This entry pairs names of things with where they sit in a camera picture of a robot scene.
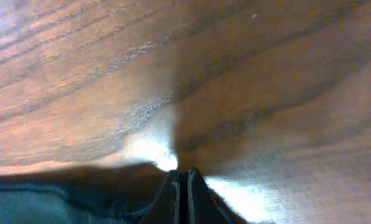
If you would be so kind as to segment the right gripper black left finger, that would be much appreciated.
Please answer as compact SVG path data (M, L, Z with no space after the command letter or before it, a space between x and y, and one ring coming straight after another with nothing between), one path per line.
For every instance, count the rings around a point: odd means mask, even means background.
M139 224L179 224L180 181L177 171L170 171L161 188Z

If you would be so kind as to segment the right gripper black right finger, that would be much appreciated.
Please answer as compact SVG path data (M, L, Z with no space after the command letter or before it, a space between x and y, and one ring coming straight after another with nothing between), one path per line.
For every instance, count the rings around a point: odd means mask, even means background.
M188 223L233 224L232 218L216 203L200 171L188 172Z

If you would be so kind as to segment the black t-shirt with logo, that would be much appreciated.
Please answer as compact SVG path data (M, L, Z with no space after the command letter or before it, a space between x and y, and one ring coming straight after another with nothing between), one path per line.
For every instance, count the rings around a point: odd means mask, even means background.
M188 223L189 170L177 172L179 223ZM0 223L139 223L168 173L142 164L121 169L80 167L0 175ZM233 223L243 222L217 194L210 192Z

